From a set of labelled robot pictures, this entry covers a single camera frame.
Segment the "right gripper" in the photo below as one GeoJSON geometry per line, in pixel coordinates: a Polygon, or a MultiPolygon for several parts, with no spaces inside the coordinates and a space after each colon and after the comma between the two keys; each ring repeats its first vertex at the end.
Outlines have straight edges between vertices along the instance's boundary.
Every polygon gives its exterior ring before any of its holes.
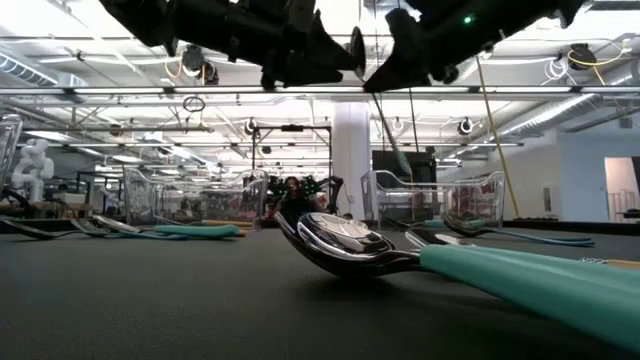
{"type": "Polygon", "coordinates": [[[428,68],[435,68],[435,81],[451,84],[459,77],[455,65],[505,37],[505,0],[410,0],[410,6],[420,13],[418,23],[402,8],[385,16],[394,44],[364,83],[366,92],[429,86],[428,68]]]}

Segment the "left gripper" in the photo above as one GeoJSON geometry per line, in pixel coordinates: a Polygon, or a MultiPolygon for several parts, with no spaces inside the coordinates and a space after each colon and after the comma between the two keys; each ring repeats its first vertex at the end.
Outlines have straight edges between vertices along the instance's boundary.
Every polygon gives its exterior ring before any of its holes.
{"type": "Polygon", "coordinates": [[[326,32],[316,0],[237,0],[224,17],[230,40],[227,60],[261,67],[260,85],[285,86],[339,83],[340,71],[293,72],[301,60],[333,69],[352,69],[353,57],[326,32]]]}

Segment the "white column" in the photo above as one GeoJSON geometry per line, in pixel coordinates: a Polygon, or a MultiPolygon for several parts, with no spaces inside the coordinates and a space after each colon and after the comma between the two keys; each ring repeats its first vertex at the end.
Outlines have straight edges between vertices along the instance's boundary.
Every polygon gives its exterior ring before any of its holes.
{"type": "Polygon", "coordinates": [[[334,174],[344,184],[338,197],[341,213],[364,220],[361,177],[370,170],[370,109],[366,102],[339,102],[334,105],[332,162],[334,174]]]}

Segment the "black screen panel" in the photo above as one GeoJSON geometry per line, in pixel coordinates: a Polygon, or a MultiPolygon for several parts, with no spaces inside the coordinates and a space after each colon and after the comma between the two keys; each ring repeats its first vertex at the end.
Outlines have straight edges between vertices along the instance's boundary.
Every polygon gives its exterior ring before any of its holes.
{"type": "MultiPolygon", "coordinates": [[[[413,180],[418,183],[435,183],[437,181],[436,162],[431,153],[404,152],[413,173],[413,180]]],[[[392,151],[374,150],[371,156],[374,171],[389,171],[399,180],[408,182],[410,176],[402,169],[397,156],[392,151]]]]}

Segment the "person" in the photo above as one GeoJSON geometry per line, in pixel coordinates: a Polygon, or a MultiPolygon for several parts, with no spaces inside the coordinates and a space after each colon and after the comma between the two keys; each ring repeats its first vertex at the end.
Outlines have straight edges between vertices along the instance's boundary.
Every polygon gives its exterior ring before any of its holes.
{"type": "Polygon", "coordinates": [[[276,202],[270,215],[285,211],[301,216],[306,213],[321,212],[322,209],[315,199],[309,197],[302,189],[299,180],[294,176],[285,179],[286,191],[276,202]]]}

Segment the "clear plastic bin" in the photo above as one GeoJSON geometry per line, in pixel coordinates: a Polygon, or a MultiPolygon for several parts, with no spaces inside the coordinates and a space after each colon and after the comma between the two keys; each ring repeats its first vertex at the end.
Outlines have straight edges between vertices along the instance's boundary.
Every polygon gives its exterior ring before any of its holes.
{"type": "Polygon", "coordinates": [[[252,222],[266,211],[269,176],[247,170],[233,179],[160,179],[124,172],[124,208],[130,225],[193,224],[202,220],[252,222]]]}
{"type": "Polygon", "coordinates": [[[365,219],[381,224],[435,221],[444,214],[487,225],[502,224],[506,179],[502,172],[450,183],[409,183],[389,171],[361,177],[365,219]]]}

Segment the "overhead metal crossbar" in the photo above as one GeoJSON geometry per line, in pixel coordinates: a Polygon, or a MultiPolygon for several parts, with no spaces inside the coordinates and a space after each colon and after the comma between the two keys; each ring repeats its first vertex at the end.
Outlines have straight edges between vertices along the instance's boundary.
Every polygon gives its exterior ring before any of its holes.
{"type": "MultiPolygon", "coordinates": [[[[615,85],[615,86],[435,86],[414,87],[399,90],[388,90],[386,94],[428,94],[428,95],[454,95],[454,94],[508,94],[508,95],[564,95],[564,94],[621,94],[640,93],[640,86],[615,85]]],[[[219,86],[219,87],[34,87],[0,88],[0,96],[20,95],[175,95],[175,94],[259,94],[259,93],[283,93],[283,94],[365,94],[362,87],[353,86],[302,86],[302,87],[276,87],[274,90],[264,90],[260,86],[219,86]]]]}

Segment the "cluttered workbench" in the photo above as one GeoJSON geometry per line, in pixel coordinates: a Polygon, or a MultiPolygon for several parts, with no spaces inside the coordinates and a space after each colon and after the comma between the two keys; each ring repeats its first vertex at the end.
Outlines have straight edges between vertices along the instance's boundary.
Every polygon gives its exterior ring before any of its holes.
{"type": "Polygon", "coordinates": [[[0,193],[0,217],[72,219],[124,215],[124,180],[118,173],[82,171],[74,178],[54,177],[44,182],[39,201],[30,199],[30,190],[28,184],[7,184],[0,193]]]}

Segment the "white robot figure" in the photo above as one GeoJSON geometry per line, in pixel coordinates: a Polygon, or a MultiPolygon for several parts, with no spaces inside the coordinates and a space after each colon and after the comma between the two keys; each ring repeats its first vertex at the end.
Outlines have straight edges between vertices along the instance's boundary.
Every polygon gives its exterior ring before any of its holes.
{"type": "Polygon", "coordinates": [[[30,203],[44,200],[44,181],[54,176],[54,161],[46,156],[49,142],[45,139],[29,139],[20,150],[20,160],[11,174],[11,185],[26,191],[30,203]]]}

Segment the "black metal frame stand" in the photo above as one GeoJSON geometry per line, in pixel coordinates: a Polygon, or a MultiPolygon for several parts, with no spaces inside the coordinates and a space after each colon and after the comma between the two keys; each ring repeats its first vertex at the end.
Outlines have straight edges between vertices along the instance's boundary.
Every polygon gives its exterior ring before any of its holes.
{"type": "MultiPolygon", "coordinates": [[[[260,140],[265,140],[272,131],[277,130],[281,132],[304,132],[311,131],[315,134],[320,140],[322,140],[325,146],[328,148],[328,178],[323,181],[313,183],[312,185],[306,185],[305,191],[307,195],[315,195],[316,193],[322,190],[322,186],[326,183],[331,182],[331,177],[333,176],[333,135],[332,135],[332,127],[331,126],[315,126],[315,125],[299,125],[299,124],[289,124],[289,125],[280,125],[280,126],[259,126],[257,124],[253,124],[251,128],[251,140],[252,140],[252,157],[251,157],[251,165],[252,169],[255,170],[256,166],[256,151],[258,147],[257,141],[257,133],[259,131],[266,130],[267,133],[260,137],[260,140]]],[[[328,194],[331,194],[332,190],[328,188],[328,194]]]]}

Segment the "silver air duct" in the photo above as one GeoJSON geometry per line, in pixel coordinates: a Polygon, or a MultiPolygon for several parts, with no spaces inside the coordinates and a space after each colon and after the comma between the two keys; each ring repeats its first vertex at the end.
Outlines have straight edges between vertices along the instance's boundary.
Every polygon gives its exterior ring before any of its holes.
{"type": "Polygon", "coordinates": [[[76,88],[87,87],[88,83],[69,72],[46,69],[25,57],[0,48],[0,74],[35,87],[76,88]]]}

